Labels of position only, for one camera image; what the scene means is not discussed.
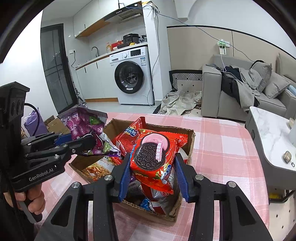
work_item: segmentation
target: washing machine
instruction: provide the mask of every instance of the washing machine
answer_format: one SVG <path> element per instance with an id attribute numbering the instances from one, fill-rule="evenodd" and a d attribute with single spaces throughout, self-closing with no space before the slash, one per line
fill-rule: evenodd
<path id="1" fill-rule="evenodd" d="M 153 105 L 154 94 L 148 47 L 125 50 L 109 56 L 120 104 Z"/>

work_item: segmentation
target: purple candy bag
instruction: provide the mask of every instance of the purple candy bag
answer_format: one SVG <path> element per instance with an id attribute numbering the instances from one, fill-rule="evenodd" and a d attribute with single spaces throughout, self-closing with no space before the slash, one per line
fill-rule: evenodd
<path id="1" fill-rule="evenodd" d="M 59 115 L 64 125 L 70 129 L 72 140 L 86 135 L 92 135 L 96 139 L 95 147 L 82 155 L 120 156 L 120 150 L 103 132 L 107 117 L 104 112 L 85 107 L 75 107 Z"/>

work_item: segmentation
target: checkered tablecloth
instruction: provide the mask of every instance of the checkered tablecloth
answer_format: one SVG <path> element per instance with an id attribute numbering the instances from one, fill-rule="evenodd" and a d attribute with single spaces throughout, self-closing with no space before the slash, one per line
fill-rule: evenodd
<path id="1" fill-rule="evenodd" d="M 151 124 L 193 129 L 196 136 L 190 164 L 196 172 L 213 182 L 236 182 L 268 228 L 269 210 L 265 178 L 256 148 L 244 127 L 229 120 L 154 114 L 108 113 L 108 122 L 112 118 L 135 121 L 140 116 L 145 116 L 146 122 Z M 78 181 L 86 184 L 68 164 L 65 165 L 65 169 L 64 173 L 43 183 L 42 190 L 46 200 L 44 219 L 71 183 Z M 172 227 L 148 221 L 129 213 L 117 204 L 113 207 L 120 241 L 188 240 L 194 204 L 188 204 L 183 200 L 177 222 Z M 91 210 L 90 206 L 89 227 L 92 224 Z M 219 202 L 215 201 L 213 240 L 219 240 L 219 223 Z M 90 240 L 93 239 L 91 230 L 92 228 L 89 230 Z"/>

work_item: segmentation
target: tile floor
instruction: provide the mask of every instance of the tile floor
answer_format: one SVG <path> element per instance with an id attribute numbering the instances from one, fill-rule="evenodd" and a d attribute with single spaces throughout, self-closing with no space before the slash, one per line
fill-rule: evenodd
<path id="1" fill-rule="evenodd" d="M 157 106 L 127 105 L 119 104 L 118 102 L 94 102 L 87 103 L 87 107 L 103 112 L 152 114 Z M 201 117 L 200 111 L 193 109 L 191 113 L 185 116 Z M 238 123 L 244 126 L 244 122 L 238 121 Z M 294 202 L 294 196 L 291 196 L 284 204 L 271 203 L 269 206 L 269 215 L 270 234 L 274 241 L 282 241 L 290 232 L 296 220 L 296 202 Z"/>

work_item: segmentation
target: ceiling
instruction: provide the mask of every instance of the ceiling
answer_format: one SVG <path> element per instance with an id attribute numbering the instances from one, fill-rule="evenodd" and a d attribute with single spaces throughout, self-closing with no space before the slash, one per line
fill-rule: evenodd
<path id="1" fill-rule="evenodd" d="M 42 14 L 42 21 L 74 16 L 91 0 L 55 0 L 48 5 Z"/>

